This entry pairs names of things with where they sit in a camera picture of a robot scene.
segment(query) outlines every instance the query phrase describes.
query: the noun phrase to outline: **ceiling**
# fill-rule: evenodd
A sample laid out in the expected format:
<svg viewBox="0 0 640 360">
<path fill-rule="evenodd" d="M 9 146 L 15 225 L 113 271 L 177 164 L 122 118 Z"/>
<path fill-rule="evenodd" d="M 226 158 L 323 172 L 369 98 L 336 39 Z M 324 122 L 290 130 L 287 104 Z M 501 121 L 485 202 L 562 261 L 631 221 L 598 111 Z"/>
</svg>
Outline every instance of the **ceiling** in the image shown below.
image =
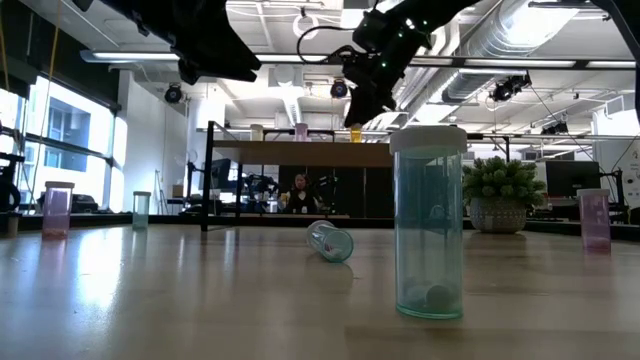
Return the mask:
<svg viewBox="0 0 640 360">
<path fill-rule="evenodd" d="M 475 7 L 459 15 L 461 34 L 469 31 L 475 22 L 496 3 L 484 0 Z M 55 22 L 56 1 L 22 0 L 34 11 L 49 21 Z M 322 17 L 320 24 L 340 23 L 342 0 L 324 1 L 325 9 L 309 10 Z M 108 51 L 168 51 L 162 40 L 144 37 L 136 26 L 99 1 L 94 2 L 87 13 L 72 10 L 73 5 L 63 5 L 61 28 L 93 50 Z M 259 12 L 266 15 L 264 24 Z M 291 8 L 256 6 L 228 8 L 232 27 L 254 52 L 295 53 L 298 37 L 292 30 L 292 23 L 298 10 Z M 600 12 L 581 12 L 568 23 L 560 33 L 540 47 L 532 56 L 546 58 L 620 58 L 630 59 L 631 54 L 612 21 L 603 21 Z M 299 27 L 305 29 L 310 22 L 303 19 Z M 329 53 L 351 43 L 351 33 L 320 31 L 311 40 L 303 42 L 305 53 Z M 260 118 L 274 119 L 276 113 L 284 113 L 283 101 L 267 86 L 269 69 L 263 66 L 255 83 L 230 80 L 203 79 L 195 86 L 184 85 L 191 98 L 207 98 L 214 91 L 224 93 L 228 105 L 226 117 L 240 123 L 241 120 Z M 169 83 L 177 81 L 177 66 L 174 64 L 144 64 L 129 66 L 136 74 L 136 80 L 147 89 L 162 96 Z M 330 84 L 340 77 L 336 66 L 304 66 L 305 96 L 299 99 L 303 113 L 334 114 L 342 116 L 348 100 L 331 100 Z M 621 91 L 635 89 L 633 72 L 592 72 L 592 71 L 531 71 L 531 77 L 538 95 L 552 112 L 566 111 L 572 132 L 589 132 L 591 111 L 602 106 L 604 100 L 614 98 Z M 514 101 L 495 104 L 487 100 L 491 85 L 472 98 L 467 106 L 460 107 L 445 122 L 451 121 L 468 131 L 507 132 L 536 131 L 531 123 L 544 120 L 549 110 L 542 105 L 532 91 L 519 94 Z M 582 89 L 579 99 L 575 99 L 573 89 Z"/>
</svg>

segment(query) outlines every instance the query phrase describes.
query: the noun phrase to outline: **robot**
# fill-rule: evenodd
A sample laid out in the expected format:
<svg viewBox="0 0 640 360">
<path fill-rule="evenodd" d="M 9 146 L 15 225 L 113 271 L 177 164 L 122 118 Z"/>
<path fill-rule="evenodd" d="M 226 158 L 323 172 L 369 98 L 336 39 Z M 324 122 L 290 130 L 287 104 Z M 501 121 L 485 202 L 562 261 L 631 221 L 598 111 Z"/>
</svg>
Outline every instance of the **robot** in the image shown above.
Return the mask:
<svg viewBox="0 0 640 360">
<path fill-rule="evenodd" d="M 134 21 L 142 34 L 153 33 L 171 44 L 179 57 L 182 79 L 195 83 L 200 76 L 254 81 L 261 63 L 229 25 L 226 0 L 101 0 Z M 392 88 L 428 35 L 448 23 L 464 8 L 480 0 L 404 0 L 385 13 L 365 12 L 353 33 L 351 46 L 334 51 L 324 61 L 342 64 L 351 88 L 351 107 L 345 127 L 364 125 L 386 109 L 395 109 Z M 87 10 L 93 0 L 74 0 Z M 563 0 L 586 3 L 586 0 Z M 640 61 L 640 1 L 591 0 L 607 11 L 636 61 Z M 640 91 L 636 91 L 640 113 Z"/>
</svg>

